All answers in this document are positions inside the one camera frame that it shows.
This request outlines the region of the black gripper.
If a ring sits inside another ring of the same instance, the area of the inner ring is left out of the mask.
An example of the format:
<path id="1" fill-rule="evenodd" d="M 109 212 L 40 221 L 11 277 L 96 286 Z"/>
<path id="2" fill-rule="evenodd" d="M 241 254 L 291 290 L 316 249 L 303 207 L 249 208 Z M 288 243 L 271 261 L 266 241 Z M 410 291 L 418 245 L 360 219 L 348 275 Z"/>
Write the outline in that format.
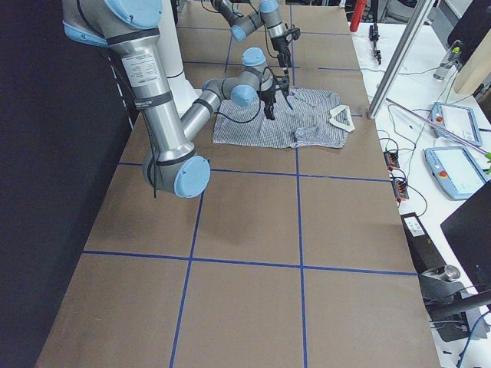
<path id="1" fill-rule="evenodd" d="M 280 91 L 287 100 L 289 95 L 289 76 L 272 76 L 269 78 L 270 86 L 259 92 L 259 99 L 265 104 L 264 114 L 267 119 L 275 120 L 274 104 L 276 103 L 276 92 Z"/>
<path id="2" fill-rule="evenodd" d="M 301 30 L 294 25 L 288 28 L 286 25 L 276 25 L 271 28 L 271 43 L 277 52 L 279 67 L 283 68 L 285 74 L 291 68 L 291 56 L 288 45 L 291 41 L 296 41 L 301 35 Z"/>

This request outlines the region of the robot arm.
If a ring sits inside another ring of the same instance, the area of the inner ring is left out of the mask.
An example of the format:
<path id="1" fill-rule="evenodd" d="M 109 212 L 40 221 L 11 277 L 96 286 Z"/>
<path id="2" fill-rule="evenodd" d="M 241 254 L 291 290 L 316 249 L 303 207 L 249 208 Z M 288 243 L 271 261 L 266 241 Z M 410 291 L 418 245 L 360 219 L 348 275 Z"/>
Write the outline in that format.
<path id="1" fill-rule="evenodd" d="M 157 191 L 193 198 L 205 190 L 210 166 L 193 138 L 223 101 L 246 107 L 259 100 L 272 119 L 275 95 L 289 94 L 288 75 L 275 75 L 259 48 L 243 53 L 239 76 L 192 89 L 168 1 L 65 1 L 63 25 L 71 40 L 119 55 L 150 141 L 143 176 Z"/>
<path id="2" fill-rule="evenodd" d="M 231 1 L 216 0 L 210 1 L 213 11 L 220 13 L 230 26 L 233 38 L 237 42 L 244 41 L 251 33 L 261 27 L 265 28 L 265 33 L 269 36 L 279 67 L 283 70 L 284 75 L 288 76 L 292 68 L 292 56 L 289 45 L 292 41 L 299 39 L 301 35 L 300 28 L 292 25 L 289 27 L 282 18 L 277 1 L 265 0 L 260 1 L 257 7 L 250 1 L 245 1 L 252 7 L 252 12 L 244 15 L 234 8 Z"/>

